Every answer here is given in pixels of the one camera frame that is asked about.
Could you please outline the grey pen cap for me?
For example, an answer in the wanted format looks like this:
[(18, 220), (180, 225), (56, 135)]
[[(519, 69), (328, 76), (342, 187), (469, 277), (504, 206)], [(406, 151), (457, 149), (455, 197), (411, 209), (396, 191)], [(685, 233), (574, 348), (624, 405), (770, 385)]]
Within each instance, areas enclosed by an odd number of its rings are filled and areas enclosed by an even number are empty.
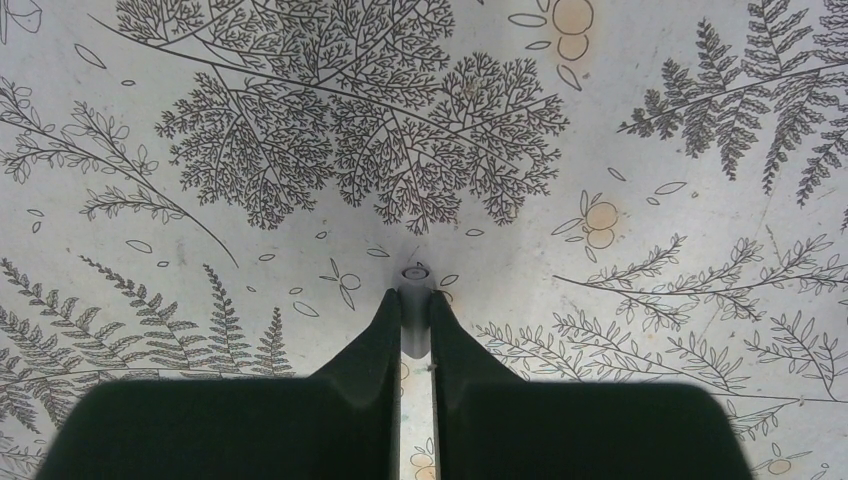
[(412, 359), (420, 360), (430, 352), (428, 303), (432, 294), (432, 276), (421, 263), (400, 272), (397, 291), (401, 302), (401, 349)]

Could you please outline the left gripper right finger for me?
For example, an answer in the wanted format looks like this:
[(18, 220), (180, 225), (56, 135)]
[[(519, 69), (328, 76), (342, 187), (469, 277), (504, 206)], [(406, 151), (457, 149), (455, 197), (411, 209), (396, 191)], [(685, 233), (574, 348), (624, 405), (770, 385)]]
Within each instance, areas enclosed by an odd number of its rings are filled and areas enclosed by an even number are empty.
[(720, 405), (682, 383), (542, 382), (429, 299), (442, 479), (748, 479)]

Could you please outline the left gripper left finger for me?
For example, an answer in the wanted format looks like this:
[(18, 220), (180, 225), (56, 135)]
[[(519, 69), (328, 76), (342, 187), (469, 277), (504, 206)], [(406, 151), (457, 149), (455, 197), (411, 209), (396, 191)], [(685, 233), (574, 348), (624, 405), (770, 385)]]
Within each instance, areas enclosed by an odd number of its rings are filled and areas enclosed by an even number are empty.
[(41, 479), (395, 479), (401, 301), (306, 377), (124, 380), (93, 388)]

